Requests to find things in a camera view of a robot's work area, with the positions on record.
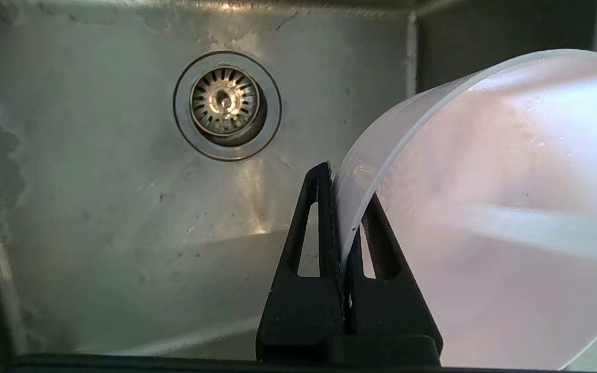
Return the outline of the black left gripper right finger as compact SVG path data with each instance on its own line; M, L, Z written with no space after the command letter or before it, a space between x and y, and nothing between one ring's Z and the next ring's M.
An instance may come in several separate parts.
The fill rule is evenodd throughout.
M376 194L346 262L346 352L356 364L439 364L443 339Z

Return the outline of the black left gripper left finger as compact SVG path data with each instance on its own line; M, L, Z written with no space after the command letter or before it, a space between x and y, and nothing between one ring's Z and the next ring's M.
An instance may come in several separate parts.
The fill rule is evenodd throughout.
M344 333L339 245L334 227L331 169L327 162L305 176L255 338L258 361L313 363L328 338ZM309 210L318 207L318 271L299 276Z

